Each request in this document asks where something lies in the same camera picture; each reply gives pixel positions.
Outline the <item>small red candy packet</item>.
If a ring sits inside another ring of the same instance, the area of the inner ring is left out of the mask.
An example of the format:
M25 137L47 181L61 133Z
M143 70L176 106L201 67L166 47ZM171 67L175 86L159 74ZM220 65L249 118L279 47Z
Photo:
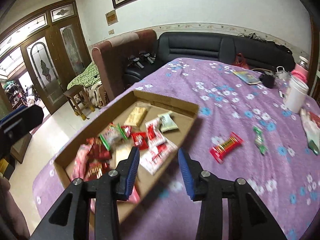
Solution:
M134 145L140 150L148 149L148 144L146 142L146 132L134 132L131 134L131 138Z

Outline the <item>red sesame candy bar packet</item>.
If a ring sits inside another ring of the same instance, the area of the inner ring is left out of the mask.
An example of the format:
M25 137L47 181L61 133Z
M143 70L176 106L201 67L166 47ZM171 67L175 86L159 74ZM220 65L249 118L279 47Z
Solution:
M218 163L223 163L224 158L236 147L240 146L243 140L234 132L230 133L229 138L221 144L213 146L209 152Z

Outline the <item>red white snack packet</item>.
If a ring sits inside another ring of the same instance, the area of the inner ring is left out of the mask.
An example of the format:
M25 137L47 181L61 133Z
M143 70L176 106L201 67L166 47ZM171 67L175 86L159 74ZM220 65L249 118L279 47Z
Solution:
M166 142L166 138L160 132L160 118L157 117L145 123L149 148L159 146Z
M154 146L143 154L140 158L140 165L145 168L149 174L154 175L164 164L169 155L177 149L177 146L167 140L165 143Z

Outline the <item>green candy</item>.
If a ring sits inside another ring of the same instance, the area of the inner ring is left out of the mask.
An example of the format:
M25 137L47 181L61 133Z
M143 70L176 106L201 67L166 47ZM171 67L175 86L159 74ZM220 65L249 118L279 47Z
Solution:
M267 147L265 145L262 130L257 126L253 126L253 132L255 133L255 140L254 140L255 145L259 149L260 153L262 155L265 155L267 152Z

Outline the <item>yellow biscuit packet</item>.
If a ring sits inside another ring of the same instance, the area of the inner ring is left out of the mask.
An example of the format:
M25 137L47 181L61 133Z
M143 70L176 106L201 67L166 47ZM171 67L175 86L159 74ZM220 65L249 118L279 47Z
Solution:
M148 109L146 107L135 107L124 122L124 126L139 127Z

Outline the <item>white green snack packet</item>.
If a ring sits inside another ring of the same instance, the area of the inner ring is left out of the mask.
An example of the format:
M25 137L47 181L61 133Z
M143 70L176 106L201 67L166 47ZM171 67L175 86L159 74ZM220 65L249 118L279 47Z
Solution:
M167 113L158 115L161 121L160 131L162 133L178 129L178 125L174 122L174 120L171 117L172 114L172 111L168 111Z

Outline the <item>small wooden stool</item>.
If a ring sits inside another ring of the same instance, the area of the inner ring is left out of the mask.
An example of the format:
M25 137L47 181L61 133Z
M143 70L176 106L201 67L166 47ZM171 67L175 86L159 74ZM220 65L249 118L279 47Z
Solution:
M89 108L91 112L95 112L95 107L89 100L83 86L74 85L63 94L69 102L74 114L76 116L80 116L82 120L88 119L88 117L83 113L84 109Z

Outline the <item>green patterned blanket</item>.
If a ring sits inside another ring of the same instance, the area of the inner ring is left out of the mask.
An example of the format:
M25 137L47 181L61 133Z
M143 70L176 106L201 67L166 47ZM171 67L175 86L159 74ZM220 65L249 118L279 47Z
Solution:
M100 80L99 69L97 65L92 61L87 68L79 75L77 75L67 86L67 89L71 89L73 86L83 86L88 88Z

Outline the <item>wooden glass double door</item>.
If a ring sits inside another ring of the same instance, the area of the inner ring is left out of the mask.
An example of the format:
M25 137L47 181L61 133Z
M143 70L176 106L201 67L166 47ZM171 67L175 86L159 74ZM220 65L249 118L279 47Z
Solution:
M90 64L76 0L38 9L1 32L1 72L14 71L12 56L22 58L33 86L50 114L67 101L67 85Z

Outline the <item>black devices on sofa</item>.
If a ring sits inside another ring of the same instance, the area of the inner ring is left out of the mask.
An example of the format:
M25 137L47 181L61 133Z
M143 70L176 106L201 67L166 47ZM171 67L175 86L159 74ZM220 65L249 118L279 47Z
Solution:
M138 56L131 55L127 59L131 66L144 69L146 64L153 64L155 62L156 55L146 51L140 51Z

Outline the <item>colourful booklet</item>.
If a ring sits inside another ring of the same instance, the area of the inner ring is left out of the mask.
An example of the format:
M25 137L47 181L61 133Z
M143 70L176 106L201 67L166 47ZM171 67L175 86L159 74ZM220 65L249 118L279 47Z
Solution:
M234 71L233 74L240 80L244 81L244 83L246 83L247 85L257 85L261 83L261 81L257 77L253 76L247 71Z

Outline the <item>red bag on sofa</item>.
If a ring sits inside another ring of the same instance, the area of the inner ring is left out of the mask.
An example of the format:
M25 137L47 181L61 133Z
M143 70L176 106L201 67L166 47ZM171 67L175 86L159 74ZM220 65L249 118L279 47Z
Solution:
M233 62L234 66L241 67L243 69L249 69L249 65L246 62L246 59L242 55L242 53L237 53L235 60Z

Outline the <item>red plastic bag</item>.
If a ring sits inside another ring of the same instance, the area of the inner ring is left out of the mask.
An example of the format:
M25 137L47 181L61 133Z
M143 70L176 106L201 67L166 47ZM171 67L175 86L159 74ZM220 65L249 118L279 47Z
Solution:
M320 117L313 112L309 112L310 120L313 121L318 128L320 128Z

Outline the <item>white plastic jar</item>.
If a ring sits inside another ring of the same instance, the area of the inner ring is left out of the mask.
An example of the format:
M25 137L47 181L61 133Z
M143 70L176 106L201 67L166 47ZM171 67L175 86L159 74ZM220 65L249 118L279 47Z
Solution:
M283 100L285 107L293 113L299 113L308 91L309 87L306 83L295 76L291 76Z

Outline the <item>black leather sofa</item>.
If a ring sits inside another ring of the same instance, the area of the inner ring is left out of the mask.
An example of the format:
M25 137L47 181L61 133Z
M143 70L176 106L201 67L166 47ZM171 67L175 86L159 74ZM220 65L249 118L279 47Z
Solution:
M166 63L182 57L233 64L236 54L242 53L250 69L263 68L275 72L282 66L290 72L295 67L292 51L284 45L216 33L166 32L154 42L153 53L155 62L146 64L144 69L128 65L123 74L125 86L143 80Z

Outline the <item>pink thermos bottle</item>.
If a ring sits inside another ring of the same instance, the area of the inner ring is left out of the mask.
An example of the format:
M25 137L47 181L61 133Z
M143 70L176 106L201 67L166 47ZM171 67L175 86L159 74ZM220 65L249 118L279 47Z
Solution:
M304 83L307 83L309 73L308 68L309 61L305 57L299 56L299 61L296 63L294 70L291 72L291 75L299 78Z

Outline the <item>small framed wall plaque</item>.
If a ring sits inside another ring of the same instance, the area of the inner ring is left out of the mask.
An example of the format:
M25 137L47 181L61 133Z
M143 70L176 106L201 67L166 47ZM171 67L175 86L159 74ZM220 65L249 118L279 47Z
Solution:
M109 11L105 14L106 22L108 26L111 26L118 22L117 14L115 10Z

